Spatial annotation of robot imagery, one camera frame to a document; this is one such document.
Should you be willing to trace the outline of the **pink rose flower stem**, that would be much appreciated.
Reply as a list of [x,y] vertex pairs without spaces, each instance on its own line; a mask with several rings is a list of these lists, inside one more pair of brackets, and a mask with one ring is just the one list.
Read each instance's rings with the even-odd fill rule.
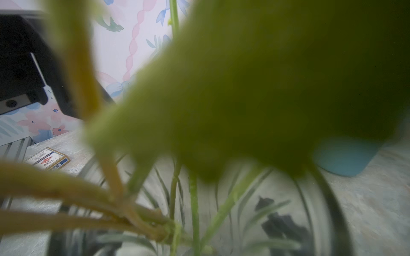
[[383,143],[409,110],[409,1],[195,1],[84,137],[102,165],[131,156],[130,194],[161,157],[207,183],[250,164],[204,245],[263,170],[301,176],[331,139]]

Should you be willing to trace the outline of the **clear glass vase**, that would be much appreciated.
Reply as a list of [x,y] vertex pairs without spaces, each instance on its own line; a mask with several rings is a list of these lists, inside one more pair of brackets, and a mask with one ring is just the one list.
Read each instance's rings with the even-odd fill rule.
[[351,256],[347,224],[329,185],[309,167],[293,178],[233,163],[210,184],[176,160],[157,160],[136,197],[176,223],[179,241],[129,231],[54,232],[49,256]]

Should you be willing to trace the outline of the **teal ceramic vase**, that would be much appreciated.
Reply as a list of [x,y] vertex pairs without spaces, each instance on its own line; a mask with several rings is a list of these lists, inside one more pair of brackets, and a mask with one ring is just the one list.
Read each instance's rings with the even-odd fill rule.
[[334,137],[322,142],[313,154],[316,165],[329,173],[354,177],[364,171],[380,149],[392,149],[410,156],[410,112],[401,119],[393,136],[370,142],[351,137]]

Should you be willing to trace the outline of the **orange ranunculus flower bunch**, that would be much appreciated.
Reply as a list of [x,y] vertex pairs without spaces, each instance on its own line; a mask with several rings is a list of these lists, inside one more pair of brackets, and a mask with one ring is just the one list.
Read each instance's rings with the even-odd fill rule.
[[[101,110],[103,98],[97,86],[91,57],[90,16],[92,1],[43,1],[49,40],[62,64],[71,96],[85,122]],[[67,214],[1,211],[1,234],[66,229],[117,229],[146,236],[159,243],[178,241],[180,225],[157,210],[136,204],[133,193],[123,185],[111,155],[96,152],[109,188],[89,183],[60,171],[41,171],[32,165],[1,162],[1,194],[59,199],[106,215],[104,219]]]

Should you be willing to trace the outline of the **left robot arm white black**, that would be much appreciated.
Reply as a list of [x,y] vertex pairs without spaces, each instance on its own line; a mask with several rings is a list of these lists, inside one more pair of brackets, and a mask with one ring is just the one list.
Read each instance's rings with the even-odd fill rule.
[[61,66],[45,40],[39,11],[1,10],[1,114],[13,114],[50,100],[49,86],[63,114],[77,118]]

